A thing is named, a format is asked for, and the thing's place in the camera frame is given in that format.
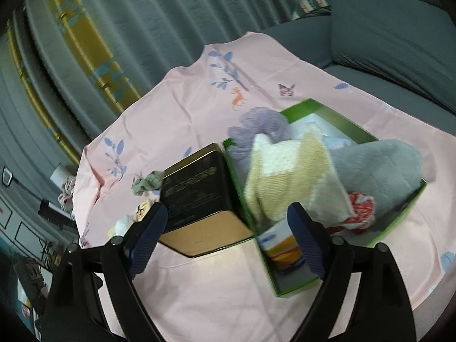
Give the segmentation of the green gift box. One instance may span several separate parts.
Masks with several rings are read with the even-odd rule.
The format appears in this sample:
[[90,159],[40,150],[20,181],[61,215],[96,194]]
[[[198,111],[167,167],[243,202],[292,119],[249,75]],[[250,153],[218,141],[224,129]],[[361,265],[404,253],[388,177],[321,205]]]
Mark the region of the green gift box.
[[413,146],[380,140],[315,100],[255,107],[230,127],[228,165],[278,296],[316,280],[291,232],[297,202],[328,233],[369,245],[401,220],[426,182]]

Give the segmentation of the purple knitted cloth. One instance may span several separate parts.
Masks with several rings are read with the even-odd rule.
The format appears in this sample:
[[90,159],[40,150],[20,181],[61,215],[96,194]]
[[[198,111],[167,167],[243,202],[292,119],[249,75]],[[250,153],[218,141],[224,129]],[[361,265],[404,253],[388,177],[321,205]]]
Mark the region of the purple knitted cloth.
[[228,137],[232,144],[226,151],[241,185],[245,185],[254,139],[258,134],[266,134],[275,144],[291,139],[291,127],[282,113],[266,107],[255,107],[240,117],[240,126],[228,128]]

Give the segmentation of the white cup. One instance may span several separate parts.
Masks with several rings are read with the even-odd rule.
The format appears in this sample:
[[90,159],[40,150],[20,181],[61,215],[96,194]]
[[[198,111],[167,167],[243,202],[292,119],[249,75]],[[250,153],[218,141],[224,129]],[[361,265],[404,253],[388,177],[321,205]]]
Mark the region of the white cup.
[[50,181],[55,184],[56,187],[61,188],[68,178],[75,178],[76,175],[72,173],[65,166],[58,164],[53,173],[50,176]]

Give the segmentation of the yellow and white towel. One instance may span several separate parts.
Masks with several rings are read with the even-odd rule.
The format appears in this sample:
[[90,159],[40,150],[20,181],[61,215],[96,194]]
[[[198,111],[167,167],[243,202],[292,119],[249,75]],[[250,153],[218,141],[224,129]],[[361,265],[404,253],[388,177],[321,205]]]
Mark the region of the yellow and white towel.
[[354,216],[329,150],[314,131],[275,144],[266,134],[258,134],[243,194],[258,223],[285,219],[288,206],[295,202],[326,228]]

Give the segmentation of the light blue plush toy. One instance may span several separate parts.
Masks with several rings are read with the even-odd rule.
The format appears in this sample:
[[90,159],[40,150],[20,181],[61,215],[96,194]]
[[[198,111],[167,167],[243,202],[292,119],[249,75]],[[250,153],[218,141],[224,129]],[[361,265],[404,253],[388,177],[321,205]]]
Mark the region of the light blue plush toy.
[[356,145],[352,138],[335,128],[324,129],[321,132],[321,139],[329,150]]

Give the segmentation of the tissue pack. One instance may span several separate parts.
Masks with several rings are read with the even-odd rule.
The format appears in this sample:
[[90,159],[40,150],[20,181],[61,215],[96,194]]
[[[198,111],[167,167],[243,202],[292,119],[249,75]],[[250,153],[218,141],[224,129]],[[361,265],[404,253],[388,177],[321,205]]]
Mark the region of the tissue pack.
[[302,251],[286,219],[258,235],[256,240],[260,249],[278,271],[300,266],[304,262]]

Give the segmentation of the red and white sock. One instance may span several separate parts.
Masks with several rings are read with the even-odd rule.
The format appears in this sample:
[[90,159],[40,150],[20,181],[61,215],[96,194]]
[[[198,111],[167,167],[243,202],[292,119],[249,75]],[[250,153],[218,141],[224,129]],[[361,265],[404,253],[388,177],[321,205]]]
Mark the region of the red and white sock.
[[354,232],[356,235],[365,232],[376,221],[376,203],[370,195],[360,192],[349,193],[350,202],[353,206],[354,216],[346,219],[339,226],[327,229],[331,235],[342,231]]

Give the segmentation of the striped cushion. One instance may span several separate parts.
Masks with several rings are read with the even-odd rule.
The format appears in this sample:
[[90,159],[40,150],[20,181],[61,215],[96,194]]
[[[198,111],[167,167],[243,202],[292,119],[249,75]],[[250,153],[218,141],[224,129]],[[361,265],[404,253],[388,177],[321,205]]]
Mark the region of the striped cushion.
[[300,0],[291,14],[291,20],[330,14],[331,0]]

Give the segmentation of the green sock ball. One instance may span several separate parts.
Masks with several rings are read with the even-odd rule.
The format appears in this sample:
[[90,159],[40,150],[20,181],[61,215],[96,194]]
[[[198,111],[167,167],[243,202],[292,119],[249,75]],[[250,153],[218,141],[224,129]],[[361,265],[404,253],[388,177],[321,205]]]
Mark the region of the green sock ball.
[[133,194],[142,196],[149,192],[159,191],[162,188],[164,174],[163,171],[152,171],[146,176],[135,177],[131,185]]

